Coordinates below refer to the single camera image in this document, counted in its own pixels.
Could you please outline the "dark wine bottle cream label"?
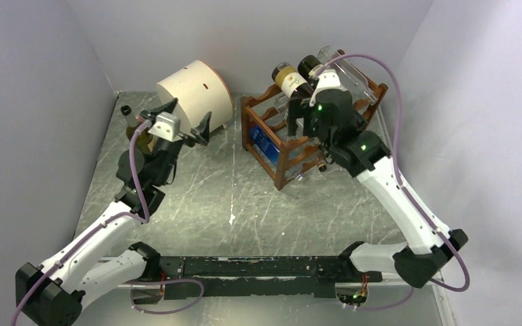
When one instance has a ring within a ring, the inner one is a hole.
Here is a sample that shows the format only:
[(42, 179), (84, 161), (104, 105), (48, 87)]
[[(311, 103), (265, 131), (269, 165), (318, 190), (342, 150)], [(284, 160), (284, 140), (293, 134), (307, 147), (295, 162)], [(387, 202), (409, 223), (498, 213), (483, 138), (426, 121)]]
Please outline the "dark wine bottle cream label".
[(288, 99), (311, 98), (314, 93), (309, 84), (296, 68), (288, 62), (279, 63), (271, 74), (271, 77)]

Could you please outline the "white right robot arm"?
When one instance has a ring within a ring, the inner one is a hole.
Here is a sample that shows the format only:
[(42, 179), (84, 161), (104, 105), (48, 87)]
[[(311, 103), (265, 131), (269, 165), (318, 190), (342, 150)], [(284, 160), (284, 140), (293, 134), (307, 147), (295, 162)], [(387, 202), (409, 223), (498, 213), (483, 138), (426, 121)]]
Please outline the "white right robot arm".
[(356, 178), (383, 205), (402, 232), (400, 244), (359, 244), (339, 264), (348, 281), (365, 272), (397, 274), (414, 288), (422, 288), (467, 243), (461, 229), (452, 230), (430, 212), (394, 167), (391, 150), (351, 103), (348, 91), (330, 89), (314, 98), (293, 98), (288, 103), (289, 134), (302, 132), (319, 140), (334, 163)]

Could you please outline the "green wine bottle white label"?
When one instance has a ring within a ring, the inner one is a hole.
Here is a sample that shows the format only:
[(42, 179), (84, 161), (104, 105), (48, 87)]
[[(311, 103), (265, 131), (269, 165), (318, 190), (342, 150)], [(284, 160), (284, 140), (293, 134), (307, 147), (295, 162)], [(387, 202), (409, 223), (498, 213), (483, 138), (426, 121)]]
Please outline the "green wine bottle white label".
[(310, 54), (305, 56), (298, 64), (297, 71), (308, 80), (312, 75), (314, 75), (323, 63), (318, 59), (318, 57)]

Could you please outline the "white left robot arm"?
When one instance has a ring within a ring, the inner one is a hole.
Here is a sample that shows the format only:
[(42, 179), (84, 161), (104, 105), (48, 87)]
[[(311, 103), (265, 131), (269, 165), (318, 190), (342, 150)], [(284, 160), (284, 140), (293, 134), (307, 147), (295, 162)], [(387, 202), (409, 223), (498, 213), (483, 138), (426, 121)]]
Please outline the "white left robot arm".
[(127, 150), (118, 161), (116, 177), (122, 188), (103, 213), (58, 253), (38, 265), (27, 263), (15, 275), (15, 325), (25, 315), (36, 325), (72, 325), (95, 300), (120, 285), (179, 284), (164, 271), (161, 255), (143, 242), (121, 255), (104, 260), (127, 233), (147, 225), (164, 199), (162, 186), (170, 184), (182, 147), (206, 145), (212, 113), (185, 126), (177, 114), (179, 101), (171, 99), (132, 119)]

